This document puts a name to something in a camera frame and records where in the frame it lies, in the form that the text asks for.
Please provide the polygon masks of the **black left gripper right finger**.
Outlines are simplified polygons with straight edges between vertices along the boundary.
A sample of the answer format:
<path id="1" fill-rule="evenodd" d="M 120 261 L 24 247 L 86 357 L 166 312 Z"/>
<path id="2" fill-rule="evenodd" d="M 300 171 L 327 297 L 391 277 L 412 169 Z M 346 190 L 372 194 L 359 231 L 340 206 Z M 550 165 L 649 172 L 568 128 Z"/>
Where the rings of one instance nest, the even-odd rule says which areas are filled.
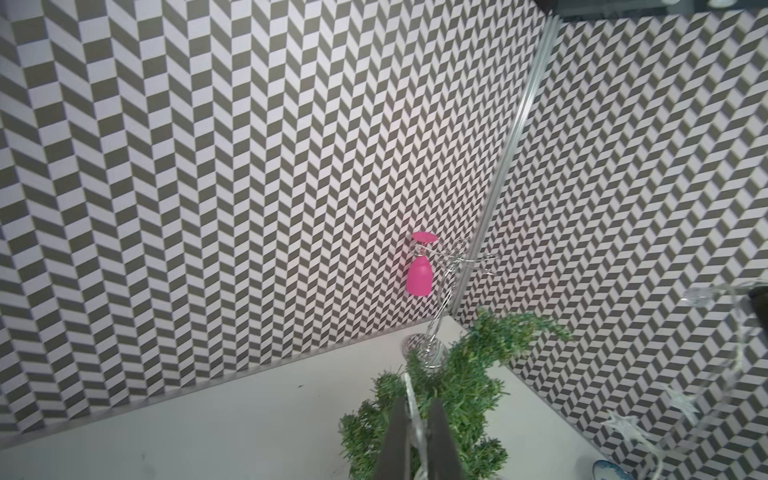
<path id="1" fill-rule="evenodd" d="M 463 480 L 464 470 L 453 439 L 443 402 L 433 398 L 427 422 L 427 470 L 429 480 Z"/>

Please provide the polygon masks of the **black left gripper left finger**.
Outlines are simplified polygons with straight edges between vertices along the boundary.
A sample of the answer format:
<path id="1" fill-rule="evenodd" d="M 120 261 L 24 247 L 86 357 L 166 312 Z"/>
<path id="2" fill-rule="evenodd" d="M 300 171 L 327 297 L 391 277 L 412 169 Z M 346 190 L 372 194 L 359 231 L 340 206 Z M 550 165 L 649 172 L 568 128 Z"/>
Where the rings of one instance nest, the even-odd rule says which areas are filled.
<path id="1" fill-rule="evenodd" d="M 377 458 L 373 479 L 410 479 L 410 460 L 410 417 L 406 399 L 400 396 L 391 410 L 388 429 Z"/>

